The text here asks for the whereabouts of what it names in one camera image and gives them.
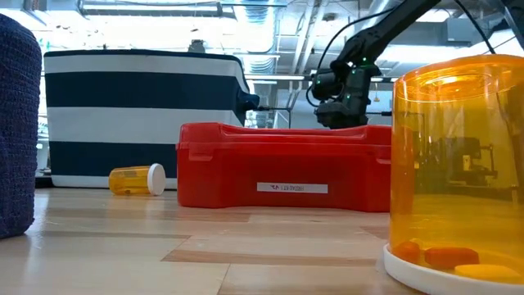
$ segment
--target white label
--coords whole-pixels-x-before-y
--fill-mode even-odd
[[[256,191],[273,193],[328,193],[328,185],[257,183]]]

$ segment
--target equipment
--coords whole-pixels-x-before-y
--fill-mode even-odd
[[[490,0],[504,8],[506,21],[524,48],[524,2]],[[375,65],[389,42],[437,5],[440,0],[405,0],[375,26],[350,38],[330,69],[319,69],[311,88],[320,101],[315,115],[320,124],[331,129],[366,125],[366,108],[371,78],[381,71]]]

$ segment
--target orange translucent container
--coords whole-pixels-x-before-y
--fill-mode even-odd
[[[109,174],[109,189],[115,195],[159,196],[165,189],[165,171],[160,164],[116,168]]]
[[[432,274],[524,287],[524,58],[461,58],[396,81],[389,249]]]

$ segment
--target white base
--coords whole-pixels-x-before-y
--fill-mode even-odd
[[[384,247],[387,273],[402,284],[430,295],[523,295],[524,285],[499,284],[446,274],[411,264]]]

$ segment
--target navy and white striped bin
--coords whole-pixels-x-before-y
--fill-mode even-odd
[[[116,167],[161,163],[177,188],[175,144],[190,122],[243,125],[258,106],[236,57],[94,50],[44,56],[52,182],[107,188]]]

